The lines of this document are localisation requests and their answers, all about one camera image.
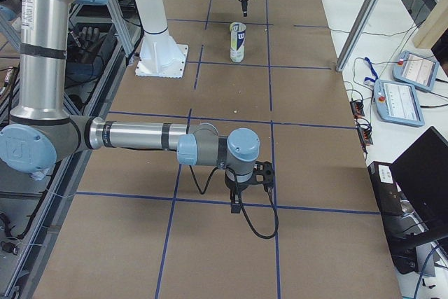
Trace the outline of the far orange black connector block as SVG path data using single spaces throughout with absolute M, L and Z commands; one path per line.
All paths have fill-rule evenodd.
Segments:
M 364 113 L 364 104 L 362 101 L 359 100 L 351 100 L 350 101 L 350 107 L 351 107 L 351 111 L 352 114 L 354 116 L 354 118 L 360 118 L 360 117 L 364 117 L 365 113 Z

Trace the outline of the black computer box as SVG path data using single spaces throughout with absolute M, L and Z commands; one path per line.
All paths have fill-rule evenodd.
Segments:
M 406 238 L 421 232 L 419 218 L 415 216 L 414 207 L 398 187 L 390 166 L 386 162 L 374 161 L 367 169 L 386 235 Z

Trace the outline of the blue teach pendant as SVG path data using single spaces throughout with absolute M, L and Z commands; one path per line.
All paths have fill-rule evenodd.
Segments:
M 384 122 L 411 127 L 425 125 L 417 91 L 411 84 L 379 79 L 374 84 L 374 102 Z
M 397 81 L 412 84 L 423 92 L 433 90 L 439 62 L 432 56 L 424 57 L 405 50 L 393 66 L 393 77 Z

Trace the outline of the near blue teach pendant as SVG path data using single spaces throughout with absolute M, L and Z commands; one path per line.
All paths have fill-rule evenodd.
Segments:
M 384 122 L 411 127 L 425 125 L 417 91 L 411 84 L 379 79 L 374 84 L 374 102 Z

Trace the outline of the far blue teach pendant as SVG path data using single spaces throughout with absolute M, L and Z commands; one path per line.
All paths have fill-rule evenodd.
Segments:
M 423 92 L 433 90 L 439 62 L 432 56 L 424 57 L 405 50 L 393 66 L 393 77 L 397 81 L 412 84 Z

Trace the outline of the clear tennis ball can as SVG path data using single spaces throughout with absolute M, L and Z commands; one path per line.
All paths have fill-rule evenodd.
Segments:
M 240 63 L 244 59 L 246 25 L 242 22 L 230 24 L 230 59 Z

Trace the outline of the black laptop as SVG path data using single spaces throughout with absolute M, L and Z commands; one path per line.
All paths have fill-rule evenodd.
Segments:
M 435 127 L 395 159 L 391 172 L 421 220 L 447 224 L 447 140 Z

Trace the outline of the near orange black connector block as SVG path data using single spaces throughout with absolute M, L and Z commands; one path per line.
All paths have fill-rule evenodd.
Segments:
M 363 148 L 373 145 L 372 126 L 368 124 L 357 124 L 356 126 L 360 144 Z

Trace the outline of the aluminium frame post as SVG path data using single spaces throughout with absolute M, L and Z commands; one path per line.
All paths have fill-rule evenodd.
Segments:
M 342 72 L 345 68 L 378 1 L 379 0 L 364 0 L 337 59 L 335 66 L 336 71 Z

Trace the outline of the orange black connector block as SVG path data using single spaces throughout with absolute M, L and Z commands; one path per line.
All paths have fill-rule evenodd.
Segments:
M 351 100 L 350 101 L 350 107 L 351 107 L 351 111 L 352 114 L 354 116 L 354 118 L 360 118 L 360 117 L 364 117 L 365 113 L 364 113 L 364 104 L 362 101 L 359 100 Z
M 363 148 L 373 145 L 372 126 L 368 124 L 357 124 L 356 126 L 360 144 Z

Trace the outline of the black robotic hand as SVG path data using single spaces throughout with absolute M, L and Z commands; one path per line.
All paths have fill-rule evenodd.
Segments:
M 84 26 L 80 30 L 70 31 L 68 61 L 93 64 L 104 38 L 98 27 Z

